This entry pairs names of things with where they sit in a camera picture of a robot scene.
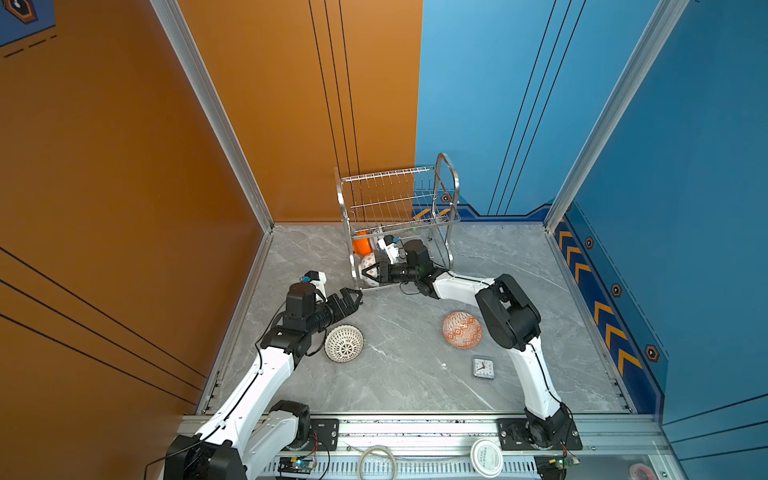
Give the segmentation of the orange bowl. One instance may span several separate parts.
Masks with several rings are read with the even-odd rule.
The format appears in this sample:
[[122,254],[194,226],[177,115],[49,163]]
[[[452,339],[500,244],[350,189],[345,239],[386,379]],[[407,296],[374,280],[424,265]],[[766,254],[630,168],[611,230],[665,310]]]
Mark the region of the orange bowl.
[[374,248],[371,243],[371,238],[367,231],[358,232],[352,239],[353,252],[360,258],[365,258],[370,255]]

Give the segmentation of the white black lattice bowl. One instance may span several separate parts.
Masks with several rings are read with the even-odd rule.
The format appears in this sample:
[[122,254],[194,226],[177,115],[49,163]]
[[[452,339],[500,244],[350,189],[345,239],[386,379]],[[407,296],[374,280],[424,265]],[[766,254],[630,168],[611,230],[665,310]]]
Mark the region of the white black lattice bowl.
[[356,360],[364,348],[364,336],[353,325],[340,325],[331,330],[324,342],[327,358],[334,363]]

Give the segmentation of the silver wire dish rack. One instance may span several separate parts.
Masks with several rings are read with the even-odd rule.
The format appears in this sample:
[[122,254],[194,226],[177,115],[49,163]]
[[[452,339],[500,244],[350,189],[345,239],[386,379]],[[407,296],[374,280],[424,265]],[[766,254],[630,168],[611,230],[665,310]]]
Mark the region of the silver wire dish rack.
[[345,233],[351,277],[367,288],[361,276],[362,253],[354,243],[367,239],[373,248],[386,235],[402,240],[424,234],[439,246],[438,262],[454,264],[450,239],[460,221],[460,177],[445,153],[434,164],[343,176],[334,170],[336,196]]

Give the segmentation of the red patterned bowl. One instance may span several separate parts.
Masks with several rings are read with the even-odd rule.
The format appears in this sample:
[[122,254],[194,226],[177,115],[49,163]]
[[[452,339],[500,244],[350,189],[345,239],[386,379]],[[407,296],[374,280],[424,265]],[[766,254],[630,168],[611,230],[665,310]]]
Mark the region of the red patterned bowl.
[[453,312],[445,317],[442,333],[451,346],[461,350],[477,347],[483,336],[479,320],[463,311]]

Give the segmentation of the green patterned bowl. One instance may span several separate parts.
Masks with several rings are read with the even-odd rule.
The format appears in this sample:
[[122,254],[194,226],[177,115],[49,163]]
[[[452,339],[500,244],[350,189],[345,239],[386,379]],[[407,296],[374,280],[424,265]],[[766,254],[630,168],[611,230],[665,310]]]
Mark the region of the green patterned bowl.
[[379,285],[378,262],[375,253],[367,254],[360,261],[358,270],[360,273],[360,278],[365,285],[369,287],[377,287]]

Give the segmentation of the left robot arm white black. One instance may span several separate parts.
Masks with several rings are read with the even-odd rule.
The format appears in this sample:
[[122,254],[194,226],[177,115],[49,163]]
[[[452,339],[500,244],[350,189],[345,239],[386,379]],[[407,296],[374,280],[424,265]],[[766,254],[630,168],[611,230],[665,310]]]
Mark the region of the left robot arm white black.
[[272,399],[299,362],[314,354],[313,337],[357,312],[363,292],[327,296],[322,279],[292,284],[257,340],[257,355],[230,396],[196,432],[179,435],[159,461],[164,479],[255,479],[286,447],[310,436],[306,404]]

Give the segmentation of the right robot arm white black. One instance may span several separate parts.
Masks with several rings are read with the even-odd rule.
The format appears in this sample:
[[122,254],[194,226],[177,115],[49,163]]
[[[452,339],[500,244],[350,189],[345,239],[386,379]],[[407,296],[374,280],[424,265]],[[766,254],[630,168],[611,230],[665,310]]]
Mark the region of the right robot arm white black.
[[557,393],[541,345],[541,315],[509,274],[478,278],[458,274],[432,260],[420,240],[404,244],[405,260],[358,266],[356,275],[380,286],[412,283],[427,297],[479,309],[491,338],[509,351],[525,402],[526,441],[538,449],[581,449],[574,415]]

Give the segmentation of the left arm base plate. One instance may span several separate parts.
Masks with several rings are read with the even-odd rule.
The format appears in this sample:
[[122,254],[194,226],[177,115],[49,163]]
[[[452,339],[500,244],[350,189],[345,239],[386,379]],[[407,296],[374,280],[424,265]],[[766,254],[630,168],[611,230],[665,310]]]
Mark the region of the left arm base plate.
[[339,420],[336,418],[310,418],[301,420],[294,440],[289,443],[285,451],[304,451],[320,447],[327,448],[330,452],[337,450],[339,439]]

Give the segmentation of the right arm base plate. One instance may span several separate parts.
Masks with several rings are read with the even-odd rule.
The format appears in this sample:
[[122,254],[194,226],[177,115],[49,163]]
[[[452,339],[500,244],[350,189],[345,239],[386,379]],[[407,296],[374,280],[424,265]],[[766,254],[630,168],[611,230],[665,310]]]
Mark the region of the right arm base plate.
[[496,421],[498,439],[504,451],[583,449],[580,432],[570,418],[564,421],[533,422],[522,418],[500,418]]

